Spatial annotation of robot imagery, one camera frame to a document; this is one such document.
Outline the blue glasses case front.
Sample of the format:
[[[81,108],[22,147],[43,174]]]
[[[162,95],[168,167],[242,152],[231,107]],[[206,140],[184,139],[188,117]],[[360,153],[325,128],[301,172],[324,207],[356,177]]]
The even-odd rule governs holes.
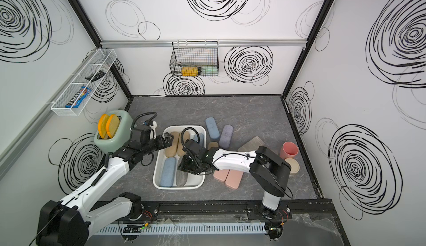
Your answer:
[[[203,133],[199,133],[194,136],[194,139],[199,143],[199,145],[204,146],[205,136]]]

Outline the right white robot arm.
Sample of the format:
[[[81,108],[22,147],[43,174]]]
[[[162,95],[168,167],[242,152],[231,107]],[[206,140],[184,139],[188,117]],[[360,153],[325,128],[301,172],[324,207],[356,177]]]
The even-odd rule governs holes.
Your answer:
[[[255,151],[235,152],[213,147],[206,149],[193,139],[181,141],[178,150],[184,152],[178,170],[204,176],[221,170],[235,170],[250,174],[264,190],[263,215],[272,217],[280,210],[287,196],[291,165],[265,146]]]

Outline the purple glasses case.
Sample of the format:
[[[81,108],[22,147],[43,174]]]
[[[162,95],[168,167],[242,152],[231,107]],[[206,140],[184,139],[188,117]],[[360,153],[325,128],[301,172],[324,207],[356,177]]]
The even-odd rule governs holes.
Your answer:
[[[231,139],[233,136],[234,128],[231,125],[225,125],[219,139],[219,146],[223,149],[230,147]]]

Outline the tan glasses case front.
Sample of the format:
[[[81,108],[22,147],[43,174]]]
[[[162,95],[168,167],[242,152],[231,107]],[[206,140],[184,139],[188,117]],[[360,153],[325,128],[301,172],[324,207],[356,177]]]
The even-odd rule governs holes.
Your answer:
[[[183,157],[185,155],[184,143],[190,139],[190,133],[188,131],[182,132],[178,138],[177,155]]]

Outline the grey fabric glasses case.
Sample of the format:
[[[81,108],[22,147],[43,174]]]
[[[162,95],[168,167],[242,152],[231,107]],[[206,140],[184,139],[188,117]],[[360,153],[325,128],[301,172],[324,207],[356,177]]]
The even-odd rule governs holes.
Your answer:
[[[187,183],[188,173],[181,170],[176,171],[176,186],[184,187]]]

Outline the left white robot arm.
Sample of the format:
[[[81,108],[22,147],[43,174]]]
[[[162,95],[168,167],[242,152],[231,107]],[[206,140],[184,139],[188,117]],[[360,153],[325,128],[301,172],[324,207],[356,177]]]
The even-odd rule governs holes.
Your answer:
[[[172,146],[173,139],[173,135],[165,133],[142,142],[127,142],[83,185],[62,200],[50,200],[42,207],[33,242],[38,246],[83,246],[90,237],[116,220],[123,217],[138,220],[145,210],[141,197],[133,193],[125,192],[104,206],[93,207],[144,156]]]

